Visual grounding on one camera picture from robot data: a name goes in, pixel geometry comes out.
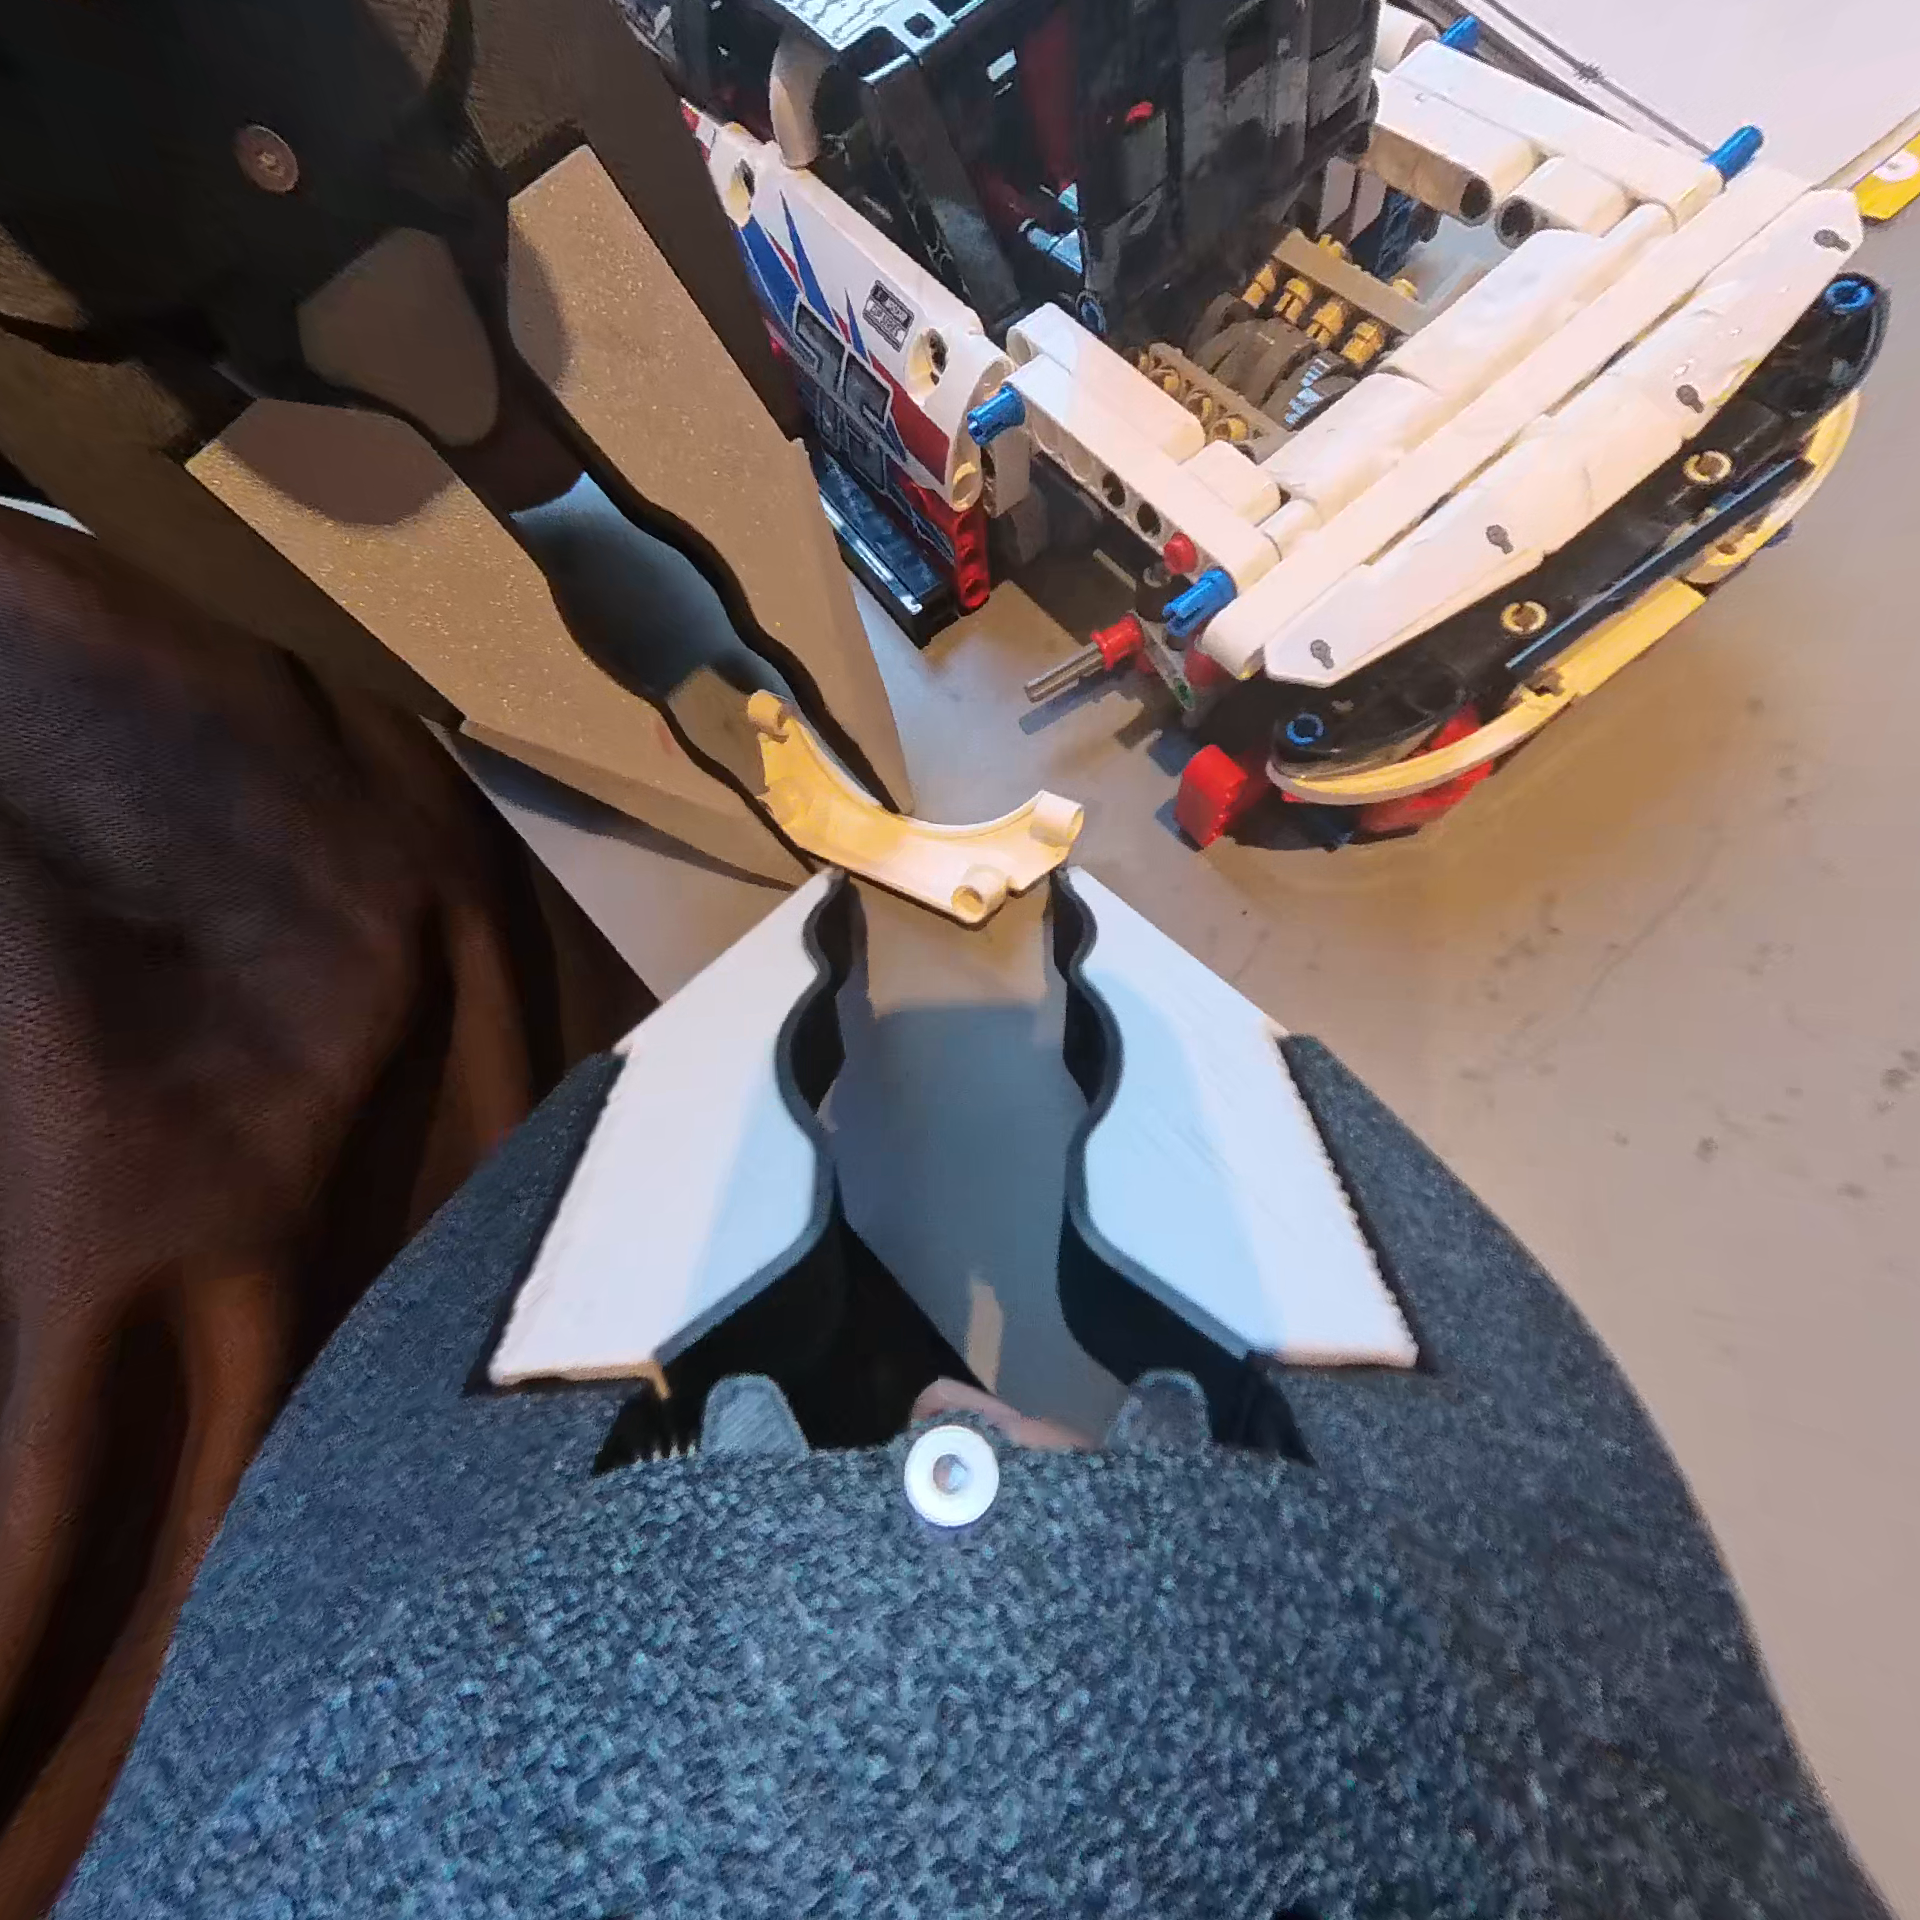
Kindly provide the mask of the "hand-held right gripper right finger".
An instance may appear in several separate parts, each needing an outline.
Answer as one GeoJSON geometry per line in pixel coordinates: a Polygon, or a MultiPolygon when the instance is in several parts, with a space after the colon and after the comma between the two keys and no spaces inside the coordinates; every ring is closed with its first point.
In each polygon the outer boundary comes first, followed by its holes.
{"type": "Polygon", "coordinates": [[[1286,1028],[1091,872],[1057,872],[1055,909],[1088,1045],[1066,1219],[1094,1265],[1236,1360],[1414,1368],[1286,1028]]]}

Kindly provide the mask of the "white curved brick piece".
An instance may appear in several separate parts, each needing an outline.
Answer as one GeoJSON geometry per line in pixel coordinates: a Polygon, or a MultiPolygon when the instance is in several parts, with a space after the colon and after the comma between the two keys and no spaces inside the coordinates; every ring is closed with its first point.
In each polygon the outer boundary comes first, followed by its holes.
{"type": "Polygon", "coordinates": [[[1063,868],[1087,826],[1087,809],[1051,791],[976,824],[904,817],[852,781],[778,695],[752,695],[746,725],[764,805],[800,852],[969,929],[1063,868]]]}

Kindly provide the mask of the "toy brick race car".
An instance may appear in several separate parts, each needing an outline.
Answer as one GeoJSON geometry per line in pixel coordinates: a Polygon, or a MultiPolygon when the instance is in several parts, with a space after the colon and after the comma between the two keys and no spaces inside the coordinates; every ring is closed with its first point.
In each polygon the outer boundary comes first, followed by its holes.
{"type": "Polygon", "coordinates": [[[1625,125],[1471,5],[622,5],[854,574],[916,639],[1084,548],[1197,848],[1457,807],[1766,547],[1891,302],[1855,186],[1625,125]]]}

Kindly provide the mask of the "person's torso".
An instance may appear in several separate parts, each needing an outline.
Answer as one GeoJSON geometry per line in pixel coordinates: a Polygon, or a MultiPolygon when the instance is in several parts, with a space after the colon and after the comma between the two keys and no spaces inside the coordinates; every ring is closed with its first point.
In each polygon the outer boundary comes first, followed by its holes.
{"type": "Polygon", "coordinates": [[[5,508],[5,1916],[329,1336],[653,1006],[421,720],[5,508]]]}

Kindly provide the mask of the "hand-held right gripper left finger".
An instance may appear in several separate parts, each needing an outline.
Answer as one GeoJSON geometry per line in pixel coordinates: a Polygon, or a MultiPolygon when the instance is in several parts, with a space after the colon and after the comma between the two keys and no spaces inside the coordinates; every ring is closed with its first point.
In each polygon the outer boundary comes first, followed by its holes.
{"type": "Polygon", "coordinates": [[[846,1063],[854,909],[844,872],[810,877],[614,1047],[493,1389],[666,1389],[770,1292],[798,1335],[824,1331],[842,1199],[821,1110],[846,1063]]]}

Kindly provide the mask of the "open instruction booklet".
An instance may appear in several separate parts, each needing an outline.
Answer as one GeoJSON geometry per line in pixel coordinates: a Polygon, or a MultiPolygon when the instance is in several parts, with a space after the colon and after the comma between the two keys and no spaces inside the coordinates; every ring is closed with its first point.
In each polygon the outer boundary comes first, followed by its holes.
{"type": "Polygon", "coordinates": [[[1587,106],[1698,153],[1857,186],[1919,126],[1915,3],[1474,3],[1489,43],[1587,106]]]}

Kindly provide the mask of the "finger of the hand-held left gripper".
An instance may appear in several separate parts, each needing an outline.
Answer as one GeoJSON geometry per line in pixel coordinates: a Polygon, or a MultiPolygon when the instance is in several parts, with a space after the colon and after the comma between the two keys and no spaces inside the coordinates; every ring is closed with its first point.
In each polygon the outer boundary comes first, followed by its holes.
{"type": "Polygon", "coordinates": [[[254,399],[186,470],[446,701],[460,733],[784,888],[804,861],[570,634],[511,528],[413,422],[254,399]]]}
{"type": "Polygon", "coordinates": [[[692,564],[849,770],[908,812],[899,719],[806,446],[592,149],[512,194],[507,220],[512,348],[599,486],[692,564]]]}

